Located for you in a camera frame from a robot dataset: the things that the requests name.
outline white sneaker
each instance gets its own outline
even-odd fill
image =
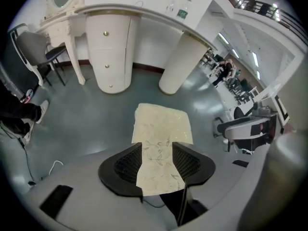
[[[42,111],[42,114],[40,116],[40,119],[37,121],[37,123],[41,123],[42,119],[43,119],[43,116],[45,115],[47,109],[48,109],[48,105],[49,105],[49,102],[47,100],[45,100],[41,105],[40,105],[40,108],[41,108],[41,111]]]
[[[24,139],[26,140],[26,143],[27,143],[27,144],[30,142],[30,139],[31,139],[31,133],[32,133],[32,130],[33,130],[33,127],[34,127],[34,122],[33,122],[33,121],[30,121],[30,122],[29,122],[29,125],[30,125],[30,130],[29,130],[29,132],[24,136]]]

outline mesh chair back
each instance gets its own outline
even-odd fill
[[[45,56],[47,39],[44,35],[24,31],[17,37],[16,44],[32,66],[47,62]]]

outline gray chair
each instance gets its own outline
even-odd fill
[[[20,49],[21,53],[32,66],[49,64],[51,69],[55,71],[59,80],[65,86],[61,76],[56,69],[56,66],[53,63],[53,61],[56,60],[59,64],[57,57],[61,55],[64,51],[66,51],[65,46],[53,48],[51,51],[45,53],[45,50],[47,48],[47,38],[44,35],[38,33],[31,33],[28,31],[24,31],[21,35],[17,37],[16,44]]]

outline railing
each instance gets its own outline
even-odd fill
[[[251,11],[268,17],[289,29],[308,46],[308,33],[302,23],[284,10],[257,0],[229,0],[234,8]]]

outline cream patterned cloth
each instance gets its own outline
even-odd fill
[[[135,112],[132,143],[142,142],[142,165],[137,186],[143,196],[172,193],[184,188],[184,181],[172,162],[172,142],[193,143],[185,112],[140,103]]]

